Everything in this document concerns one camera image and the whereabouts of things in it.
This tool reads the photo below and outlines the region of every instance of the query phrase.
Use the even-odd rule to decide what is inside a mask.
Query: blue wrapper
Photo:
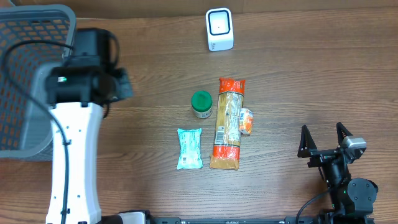
[[[200,169],[203,162],[200,155],[200,129],[182,130],[178,129],[180,140],[180,158],[178,159],[177,169]]]

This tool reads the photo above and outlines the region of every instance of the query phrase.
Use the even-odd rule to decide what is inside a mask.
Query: gray basket
[[[0,54],[23,40],[55,40],[72,44],[76,29],[73,11],[64,5],[18,6],[0,9]],[[30,44],[15,49],[8,66],[13,79],[45,103],[44,79],[70,50]],[[0,158],[52,160],[50,120],[5,82],[0,73]]]

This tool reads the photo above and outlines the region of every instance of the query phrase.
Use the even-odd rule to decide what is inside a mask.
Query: wood grain
[[[378,223],[398,221],[398,8],[268,12],[234,16],[233,50],[209,53],[203,16],[85,21],[114,32],[135,97],[113,104],[98,144],[98,194],[105,215],[150,209],[181,218],[295,215],[325,190],[297,158],[307,124],[320,149],[337,145],[341,121],[368,141],[349,165],[380,188]],[[254,129],[241,140],[238,171],[209,168],[216,111],[198,119],[197,90],[217,105],[219,77],[246,79]],[[176,170],[177,128],[203,128],[204,166]],[[51,163],[0,161],[0,223],[42,223]],[[304,215],[330,208],[328,198]]]
[[[227,7],[233,14],[321,9],[398,6],[396,0],[12,0],[17,6],[65,4],[83,18],[140,18],[204,16],[206,11]]]
[[[7,0],[0,0],[0,7],[11,7],[12,4]]]

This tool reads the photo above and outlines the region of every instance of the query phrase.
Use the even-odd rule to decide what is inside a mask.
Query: green cap
[[[210,110],[213,100],[211,100],[210,93],[201,90],[193,94],[191,104],[195,111],[206,112]]]

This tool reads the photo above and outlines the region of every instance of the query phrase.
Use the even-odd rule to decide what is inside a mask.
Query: pasta package
[[[241,133],[239,116],[243,105],[245,80],[220,78],[216,132],[210,167],[239,169]]]

